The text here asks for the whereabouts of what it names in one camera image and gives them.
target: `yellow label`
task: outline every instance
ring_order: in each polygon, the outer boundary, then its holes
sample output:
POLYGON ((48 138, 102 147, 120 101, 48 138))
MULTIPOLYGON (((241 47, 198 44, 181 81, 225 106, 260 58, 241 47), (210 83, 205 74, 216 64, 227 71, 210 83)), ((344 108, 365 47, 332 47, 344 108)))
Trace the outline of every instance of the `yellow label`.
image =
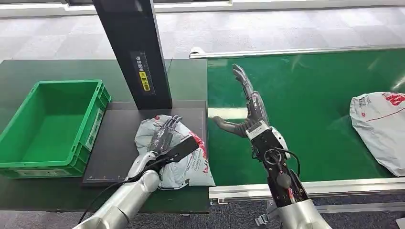
POLYGON ((143 89, 145 91, 150 91, 149 82, 148 82, 148 78, 146 77, 146 73, 139 72, 139 76, 140 76, 140 80, 142 82, 143 89))

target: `green table surface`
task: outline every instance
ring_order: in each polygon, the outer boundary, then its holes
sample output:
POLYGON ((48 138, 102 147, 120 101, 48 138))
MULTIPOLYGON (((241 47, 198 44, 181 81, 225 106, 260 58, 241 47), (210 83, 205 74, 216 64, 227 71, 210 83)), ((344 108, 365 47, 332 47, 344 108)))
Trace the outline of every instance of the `green table surface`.
MULTIPOLYGON (((405 78, 404 49, 208 59, 209 108, 245 107, 233 63, 244 68, 270 124, 300 158, 302 181, 393 177, 353 129, 349 107, 352 97, 364 93, 405 91, 398 84, 405 78)), ((248 140, 220 131, 211 120, 208 134, 217 185, 266 183, 248 140)), ((295 160, 288 165, 295 169, 295 160)))
MULTIPOLYGON (((168 60, 166 68, 173 100, 207 99, 206 60, 168 60)), ((4 61, 0 64, 0 131, 37 81, 74 79, 101 79, 114 101, 133 101, 115 60, 4 61)), ((81 180, 0 177, 0 209, 84 210, 102 188, 81 187, 81 180)), ((100 198, 93 210, 110 194, 112 192, 100 198)), ((141 212, 206 213, 208 207, 208 187, 186 187, 154 192, 141 212)))

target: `package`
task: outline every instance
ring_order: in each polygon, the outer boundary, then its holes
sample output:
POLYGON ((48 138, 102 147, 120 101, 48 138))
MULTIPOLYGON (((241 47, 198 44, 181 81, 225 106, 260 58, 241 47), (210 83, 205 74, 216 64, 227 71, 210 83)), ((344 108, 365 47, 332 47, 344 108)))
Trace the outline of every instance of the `package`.
MULTIPOLYGON (((170 119, 167 115, 158 115, 155 118, 143 120, 135 136, 135 144, 139 154, 145 154, 153 134, 170 119)), ((179 189, 184 186, 215 186, 210 166, 207 160, 207 151, 204 141, 179 122, 173 134, 171 147, 177 145, 184 137, 191 135, 199 148, 183 158, 178 163, 167 164, 160 170, 160 189, 179 189)))
POLYGON ((352 98, 352 125, 374 158, 405 176, 405 94, 375 92, 352 98))

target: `table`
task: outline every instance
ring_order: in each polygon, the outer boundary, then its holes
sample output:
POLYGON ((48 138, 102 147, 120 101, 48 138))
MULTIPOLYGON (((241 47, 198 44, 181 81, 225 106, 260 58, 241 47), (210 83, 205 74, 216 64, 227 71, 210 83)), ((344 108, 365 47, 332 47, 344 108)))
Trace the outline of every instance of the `table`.
MULTIPOLYGON (((206 100, 206 60, 165 61, 173 100, 206 100)), ((132 96, 115 60, 4 61, 0 64, 0 131, 40 80, 101 79, 115 102, 132 96)), ((81 187, 81 178, 7 179, 0 177, 0 209, 80 211, 103 189, 81 187)), ((112 192, 93 207, 97 209, 112 192)), ((141 212, 207 213, 208 187, 156 191, 141 212)))
MULTIPOLYGON (((404 48, 209 53, 192 57, 200 60, 166 61, 173 99, 208 99, 209 116, 221 114, 240 121, 245 115, 245 101, 232 76, 231 64, 244 67, 263 97, 271 124, 300 157, 301 179, 311 197, 405 189, 404 177, 393 177, 372 158, 348 116, 353 96, 394 86, 404 92, 405 87, 398 84, 405 75, 404 48)), ((114 60, 4 61, 0 79, 0 130, 38 80, 102 79, 115 101, 131 101, 114 60)), ((211 120, 208 131, 210 166, 217 187, 158 191, 142 212, 207 213, 210 201, 271 198, 266 172, 251 159, 249 142, 221 131, 211 120)), ((295 168, 294 160, 288 164, 295 168)), ((83 210, 100 189, 83 189, 80 181, 0 177, 0 195, 7 196, 0 199, 0 209, 83 210)))
MULTIPOLYGON (((405 92, 400 83, 405 77, 404 47, 201 53, 191 58, 208 60, 209 116, 218 113, 233 122, 241 122, 246 114, 232 64, 244 68, 264 100, 270 124, 300 158, 301 181, 310 196, 405 188, 403 177, 393 178, 376 162, 349 116, 354 96, 405 92)), ((266 172, 251 159, 249 142, 220 131, 212 121, 208 130, 210 165, 219 185, 210 188, 210 198, 270 198, 266 172)), ((294 160, 288 165, 296 168, 294 160)))

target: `sticker on pillar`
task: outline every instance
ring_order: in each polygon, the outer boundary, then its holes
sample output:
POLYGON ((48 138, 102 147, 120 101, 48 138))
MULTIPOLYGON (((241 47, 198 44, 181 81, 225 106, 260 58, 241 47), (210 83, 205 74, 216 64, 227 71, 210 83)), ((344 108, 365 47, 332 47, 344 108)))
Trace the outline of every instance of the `sticker on pillar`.
POLYGON ((155 88, 153 87, 145 52, 133 51, 131 52, 131 59, 138 73, 137 77, 141 91, 144 95, 155 95, 155 88))

